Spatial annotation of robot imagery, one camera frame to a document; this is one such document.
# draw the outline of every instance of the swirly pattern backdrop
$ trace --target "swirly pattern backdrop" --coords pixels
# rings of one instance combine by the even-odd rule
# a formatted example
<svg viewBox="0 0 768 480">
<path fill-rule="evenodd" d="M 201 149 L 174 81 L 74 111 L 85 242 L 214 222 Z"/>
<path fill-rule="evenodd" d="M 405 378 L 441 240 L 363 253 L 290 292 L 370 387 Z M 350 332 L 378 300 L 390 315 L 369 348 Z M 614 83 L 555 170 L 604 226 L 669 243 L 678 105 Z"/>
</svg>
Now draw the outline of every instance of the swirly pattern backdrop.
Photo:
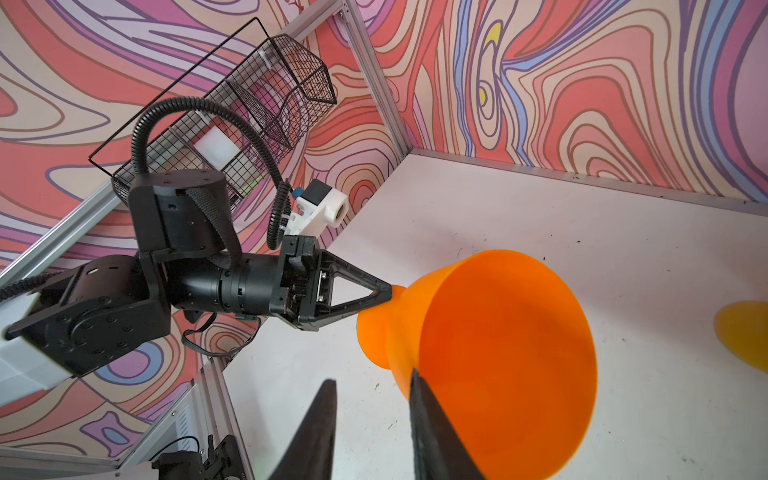
<svg viewBox="0 0 768 480">
<path fill-rule="evenodd" d="M 367 0 L 425 149 L 768 202 L 766 0 Z"/>
<path fill-rule="evenodd" d="M 258 15 L 274 34 L 309 2 L 297 0 L 0 0 L 0 266 L 94 191 L 105 175 L 88 155 L 198 58 Z M 392 142 L 336 20 L 304 45 L 327 64 L 338 105 L 280 162 L 294 187 L 313 178 L 349 195 L 352 209 L 330 244 L 397 165 Z M 263 39 L 258 27 L 227 43 L 175 95 L 210 90 Z M 107 168 L 127 160 L 130 131 L 97 157 Z M 266 252 L 274 197 L 261 182 L 240 202 L 235 226 L 250 252 Z M 119 207 L 55 264 L 133 254 L 131 219 Z M 79 380 L 0 408 L 0 444 L 101 457 L 130 451 L 189 388 L 203 359 L 180 342 L 189 323 L 174 314 L 172 333 Z M 229 316 L 194 340 L 227 351 L 253 333 Z"/>
<path fill-rule="evenodd" d="M 768 202 L 768 0 L 357 3 L 414 145 Z M 245 18 L 258 14 L 275 32 L 308 4 L 0 0 L 0 264 L 103 181 L 87 155 L 194 59 Z M 347 192 L 346 223 L 396 160 L 341 31 L 330 21 L 305 41 L 328 64 L 339 105 L 281 168 L 295 186 L 319 177 Z M 173 93 L 205 92 L 258 40 L 246 35 Z M 126 146 L 119 137 L 105 154 L 119 164 Z M 246 250 L 265 250 L 273 195 L 263 183 L 237 209 Z M 55 267 L 130 253 L 133 236 L 118 208 Z M 198 341 L 224 349 L 250 333 L 224 321 Z M 0 409 L 0 442 L 126 452 L 200 366 L 180 347 L 180 328 Z"/>
</svg>

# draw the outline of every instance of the black cable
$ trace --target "black cable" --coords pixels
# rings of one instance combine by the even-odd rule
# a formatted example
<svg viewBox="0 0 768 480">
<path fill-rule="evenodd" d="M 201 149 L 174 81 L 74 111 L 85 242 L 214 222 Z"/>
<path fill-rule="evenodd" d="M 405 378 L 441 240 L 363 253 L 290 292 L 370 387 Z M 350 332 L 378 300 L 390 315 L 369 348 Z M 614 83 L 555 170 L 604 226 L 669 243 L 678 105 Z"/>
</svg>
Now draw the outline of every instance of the black cable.
<svg viewBox="0 0 768 480">
<path fill-rule="evenodd" d="M 275 201 L 272 202 L 270 225 L 266 229 L 266 246 L 270 250 L 277 250 L 283 242 L 285 227 L 288 225 L 288 217 L 290 217 L 290 193 L 292 191 L 293 188 L 288 182 L 282 182 L 277 186 Z"/>
<path fill-rule="evenodd" d="M 166 98 L 165 100 L 161 100 L 150 106 L 147 111 L 141 115 L 141 118 L 136 122 L 136 128 L 134 128 L 134 134 L 131 138 L 131 163 L 133 164 L 134 173 L 136 175 L 149 173 L 149 167 L 147 165 L 147 144 L 154 126 L 167 115 L 194 110 L 221 117 L 230 122 L 241 134 L 245 135 L 248 141 L 259 152 L 267 171 L 270 173 L 270 177 L 272 177 L 272 181 L 275 183 L 275 187 L 280 185 L 283 181 L 283 178 L 280 176 L 280 169 L 275 163 L 272 152 L 270 152 L 270 149 L 264 143 L 264 140 L 262 140 L 256 129 L 231 108 L 224 107 L 208 98 L 198 97 Z"/>
<path fill-rule="evenodd" d="M 270 225 L 266 232 L 266 244 L 270 250 L 277 250 L 280 248 L 280 242 L 283 239 L 284 233 L 284 230 L 280 227 L 285 227 L 288 223 L 288 219 L 283 218 L 283 215 L 290 215 L 290 193 L 293 188 L 288 182 L 283 181 L 283 178 L 280 176 L 280 169 L 275 163 L 272 152 L 264 143 L 259 132 L 234 110 L 208 98 L 197 97 L 167 98 L 151 105 L 136 122 L 133 137 L 131 138 L 131 164 L 133 165 L 134 173 L 136 175 L 149 173 L 149 165 L 147 164 L 147 145 L 149 136 L 155 125 L 167 115 L 184 111 L 203 111 L 229 121 L 256 148 L 270 177 L 272 177 L 272 182 L 274 182 L 275 188 L 277 189 L 275 202 L 272 205 L 273 212 L 272 217 L 270 217 Z M 198 203 L 198 206 L 200 206 L 200 203 L 198 202 L 199 199 L 195 199 L 194 197 L 193 199 Z M 224 243 L 224 247 L 231 255 L 231 263 L 227 267 L 229 268 L 240 263 L 242 247 L 240 246 L 240 241 L 237 240 L 237 235 L 232 235 L 229 232 L 222 233 L 225 230 L 232 230 L 231 233 L 233 233 L 234 228 L 217 228 L 217 232 Z"/>
<path fill-rule="evenodd" d="M 173 445 L 176 442 L 180 442 L 181 440 L 186 440 L 186 439 L 193 439 L 194 442 L 197 444 L 197 450 L 195 450 L 195 452 L 200 452 L 200 440 L 198 440 L 197 437 L 195 437 L 195 436 L 186 435 L 186 436 L 183 436 L 183 437 L 179 437 L 178 439 L 175 439 L 174 441 L 172 441 L 168 445 L 164 446 L 162 449 L 158 450 L 156 454 L 152 455 L 152 458 L 150 458 L 147 461 L 151 462 L 152 460 L 154 460 L 155 457 L 157 457 L 159 454 L 163 453 L 163 450 L 167 449 L 168 447 L 170 447 L 171 445 Z"/>
<path fill-rule="evenodd" d="M 235 353 L 238 353 L 243 348 L 245 348 L 249 343 L 253 342 L 253 339 L 256 338 L 256 334 L 259 332 L 259 330 L 261 330 L 261 324 L 263 323 L 261 317 L 257 317 L 259 319 L 258 320 L 259 321 L 259 327 L 256 328 L 256 331 L 253 332 L 253 335 L 251 335 L 248 338 L 248 340 L 246 340 L 245 343 L 243 343 L 243 345 L 237 346 L 237 347 L 233 348 L 232 350 L 230 350 L 229 352 L 223 352 L 223 353 L 209 352 L 208 350 L 205 350 L 203 347 L 197 345 L 195 342 L 193 342 L 192 340 L 187 338 L 187 336 L 192 335 L 194 333 L 200 333 L 200 332 L 203 332 L 204 330 L 208 329 L 209 326 L 214 324 L 214 320 L 216 319 L 216 316 L 217 316 L 216 313 L 211 313 L 210 317 L 208 318 L 208 320 L 203 324 L 202 327 L 200 327 L 197 330 L 184 330 L 184 332 L 181 334 L 181 344 L 186 346 L 188 349 L 192 349 L 195 352 L 200 353 L 200 354 L 205 355 L 205 356 L 214 356 L 214 357 L 233 356 Z"/>
<path fill-rule="evenodd" d="M 27 278 L 17 280 L 14 283 L 4 285 L 3 287 L 0 287 L 0 302 L 30 290 L 34 290 L 47 282 L 48 279 L 54 275 L 55 273 L 41 273 L 40 275 L 28 276 Z"/>
</svg>

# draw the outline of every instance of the orange plastic funnel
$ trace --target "orange plastic funnel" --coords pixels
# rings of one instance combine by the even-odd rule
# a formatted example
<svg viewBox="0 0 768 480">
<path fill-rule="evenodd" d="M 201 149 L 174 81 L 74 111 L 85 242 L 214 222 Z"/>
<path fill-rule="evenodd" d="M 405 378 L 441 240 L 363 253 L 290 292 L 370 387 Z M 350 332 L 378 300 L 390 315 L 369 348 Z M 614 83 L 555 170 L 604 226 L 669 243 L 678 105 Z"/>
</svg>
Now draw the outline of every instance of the orange plastic funnel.
<svg viewBox="0 0 768 480">
<path fill-rule="evenodd" d="M 540 480 L 576 452 L 597 394 L 587 319 L 543 263 L 507 250 L 425 275 L 358 317 L 358 340 L 408 398 L 427 381 L 486 478 Z"/>
</svg>

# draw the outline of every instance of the black strap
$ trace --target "black strap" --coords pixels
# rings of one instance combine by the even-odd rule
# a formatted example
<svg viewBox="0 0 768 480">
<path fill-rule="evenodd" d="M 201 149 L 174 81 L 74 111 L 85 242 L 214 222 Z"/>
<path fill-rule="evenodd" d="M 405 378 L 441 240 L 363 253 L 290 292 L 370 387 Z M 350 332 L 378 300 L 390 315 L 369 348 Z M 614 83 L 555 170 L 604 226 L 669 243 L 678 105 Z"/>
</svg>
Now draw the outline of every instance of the black strap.
<svg viewBox="0 0 768 480">
<path fill-rule="evenodd" d="M 203 211 L 203 215 L 214 226 L 216 233 L 224 244 L 224 248 L 229 252 L 228 257 L 221 257 L 220 260 L 211 260 L 217 266 L 222 268 L 234 268 L 240 265 L 243 260 L 243 248 L 240 245 L 240 239 L 237 238 L 237 232 L 232 224 L 228 212 L 221 211 L 219 203 L 210 191 L 204 188 L 190 188 L 187 190 L 187 196 Z"/>
</svg>

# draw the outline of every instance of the wire mesh basket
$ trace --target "wire mesh basket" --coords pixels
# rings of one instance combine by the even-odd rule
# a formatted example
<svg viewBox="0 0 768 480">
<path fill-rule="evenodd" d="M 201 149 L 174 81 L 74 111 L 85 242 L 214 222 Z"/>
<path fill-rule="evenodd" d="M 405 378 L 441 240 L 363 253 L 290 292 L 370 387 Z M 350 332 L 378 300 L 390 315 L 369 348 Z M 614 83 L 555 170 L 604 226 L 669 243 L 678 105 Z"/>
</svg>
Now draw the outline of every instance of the wire mesh basket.
<svg viewBox="0 0 768 480">
<path fill-rule="evenodd" d="M 202 57 L 142 111 L 94 151 L 88 160 L 112 177 L 112 188 L 125 203 L 135 178 L 128 160 L 110 173 L 94 156 L 129 124 L 182 81 L 234 35 L 259 22 L 266 35 L 250 55 L 227 74 L 205 98 L 235 110 L 260 133 L 276 162 L 296 146 L 310 128 L 336 104 L 328 68 L 311 51 L 288 35 L 270 37 L 252 18 Z M 227 178 L 230 206 L 235 206 L 259 182 L 269 179 L 257 149 L 228 121 L 200 111 L 182 114 L 147 146 L 150 171 L 221 170 Z"/>
</svg>

